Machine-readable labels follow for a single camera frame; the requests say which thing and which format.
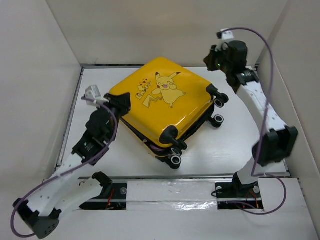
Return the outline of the yellow hard-shell suitcase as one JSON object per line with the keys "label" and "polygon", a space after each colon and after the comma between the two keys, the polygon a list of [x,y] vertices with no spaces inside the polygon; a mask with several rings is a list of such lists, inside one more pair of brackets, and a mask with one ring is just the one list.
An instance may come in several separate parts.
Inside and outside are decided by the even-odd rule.
{"label": "yellow hard-shell suitcase", "polygon": [[229,101],[210,81],[164,57],[145,64],[109,93],[130,93],[131,109],[121,121],[174,170],[182,163],[187,139],[205,122],[222,125],[224,117],[214,110]]}

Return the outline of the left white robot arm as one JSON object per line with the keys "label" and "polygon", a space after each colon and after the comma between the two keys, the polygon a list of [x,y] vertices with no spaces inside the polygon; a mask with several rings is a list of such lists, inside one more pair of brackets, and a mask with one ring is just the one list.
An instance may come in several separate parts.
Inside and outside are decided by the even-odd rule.
{"label": "left white robot arm", "polygon": [[13,203],[10,217],[12,233],[21,239],[48,237],[62,217],[75,207],[94,198],[107,198],[113,181],[95,172],[77,186],[79,177],[91,173],[116,139],[120,118],[131,110],[131,94],[106,94],[102,99],[82,97],[97,109],[90,115],[86,130],[72,148],[67,160],[54,174]]}

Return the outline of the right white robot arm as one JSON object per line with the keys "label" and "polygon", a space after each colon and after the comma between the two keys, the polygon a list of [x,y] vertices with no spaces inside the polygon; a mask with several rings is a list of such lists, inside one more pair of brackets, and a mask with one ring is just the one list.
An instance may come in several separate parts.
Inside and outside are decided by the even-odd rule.
{"label": "right white robot arm", "polygon": [[269,104],[254,70],[247,68],[248,47],[232,40],[212,45],[204,63],[210,72],[222,71],[228,85],[242,100],[260,131],[259,140],[251,150],[251,158],[232,178],[231,186],[221,192],[242,197],[254,188],[275,164],[289,157],[295,146],[298,130],[289,126]]}

